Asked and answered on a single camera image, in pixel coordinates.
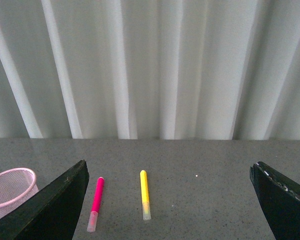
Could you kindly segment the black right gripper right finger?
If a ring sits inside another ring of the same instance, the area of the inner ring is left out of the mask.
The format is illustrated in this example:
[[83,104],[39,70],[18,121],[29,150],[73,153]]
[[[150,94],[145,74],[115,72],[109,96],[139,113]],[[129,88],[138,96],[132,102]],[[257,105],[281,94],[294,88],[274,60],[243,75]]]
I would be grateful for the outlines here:
[[275,239],[300,240],[300,184],[262,161],[249,176]]

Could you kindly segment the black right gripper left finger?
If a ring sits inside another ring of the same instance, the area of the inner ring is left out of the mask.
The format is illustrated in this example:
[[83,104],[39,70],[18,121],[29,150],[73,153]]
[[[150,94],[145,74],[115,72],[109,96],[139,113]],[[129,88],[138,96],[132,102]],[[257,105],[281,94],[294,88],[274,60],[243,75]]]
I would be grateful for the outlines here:
[[33,197],[0,219],[0,240],[71,240],[89,183],[80,160]]

